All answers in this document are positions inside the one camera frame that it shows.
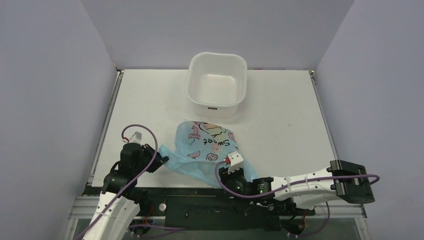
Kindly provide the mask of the light blue plastic bag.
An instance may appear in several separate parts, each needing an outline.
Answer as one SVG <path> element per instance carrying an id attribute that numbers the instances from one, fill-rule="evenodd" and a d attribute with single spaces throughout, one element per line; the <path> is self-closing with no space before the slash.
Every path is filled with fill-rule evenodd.
<path id="1" fill-rule="evenodd" d="M 201 121 L 184 121 L 177 126 L 175 149 L 161 145 L 158 153 L 169 160 L 165 166 L 212 188 L 220 188 L 215 166 L 239 150 L 234 133 L 222 126 Z"/>

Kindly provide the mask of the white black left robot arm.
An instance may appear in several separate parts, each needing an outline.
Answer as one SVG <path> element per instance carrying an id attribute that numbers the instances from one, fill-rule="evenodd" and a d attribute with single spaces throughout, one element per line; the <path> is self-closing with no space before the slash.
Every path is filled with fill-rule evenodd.
<path id="1" fill-rule="evenodd" d="M 103 187 L 90 224 L 77 240 L 121 240 L 136 215 L 149 209 L 147 191 L 137 188 L 142 173 L 153 173 L 169 157 L 161 156 L 148 144 L 130 142 L 103 180 Z"/>

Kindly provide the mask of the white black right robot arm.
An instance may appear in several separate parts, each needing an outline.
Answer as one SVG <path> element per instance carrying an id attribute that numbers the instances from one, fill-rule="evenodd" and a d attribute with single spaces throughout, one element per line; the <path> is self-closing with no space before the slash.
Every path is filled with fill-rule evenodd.
<path id="1" fill-rule="evenodd" d="M 230 171 L 215 166 L 215 177 L 230 197 L 263 208 L 283 209 L 294 214 L 298 210 L 312 209 L 315 205 L 343 200 L 349 204 L 375 202 L 372 185 L 380 180 L 368 174 L 363 165 L 332 160 L 328 167 L 296 176 L 271 176 L 248 181 L 242 167 Z"/>

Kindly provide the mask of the white plastic basket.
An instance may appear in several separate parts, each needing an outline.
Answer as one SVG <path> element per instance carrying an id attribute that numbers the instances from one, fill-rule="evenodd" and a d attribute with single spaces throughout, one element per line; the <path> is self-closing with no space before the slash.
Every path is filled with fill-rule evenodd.
<path id="1" fill-rule="evenodd" d="M 246 60 L 230 53 L 200 52 L 190 61 L 185 95 L 197 115 L 230 118 L 247 93 Z"/>

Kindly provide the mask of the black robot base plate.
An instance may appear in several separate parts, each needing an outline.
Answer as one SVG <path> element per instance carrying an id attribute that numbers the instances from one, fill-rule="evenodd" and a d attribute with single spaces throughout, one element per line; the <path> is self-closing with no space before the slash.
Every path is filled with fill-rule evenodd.
<path id="1" fill-rule="evenodd" d="M 262 207 L 230 198 L 222 189 L 136 187 L 140 211 L 130 222 L 139 228 L 163 220 L 165 227 L 186 231 L 280 231 L 286 225 L 304 225 L 315 211 L 295 208 L 292 200 Z"/>

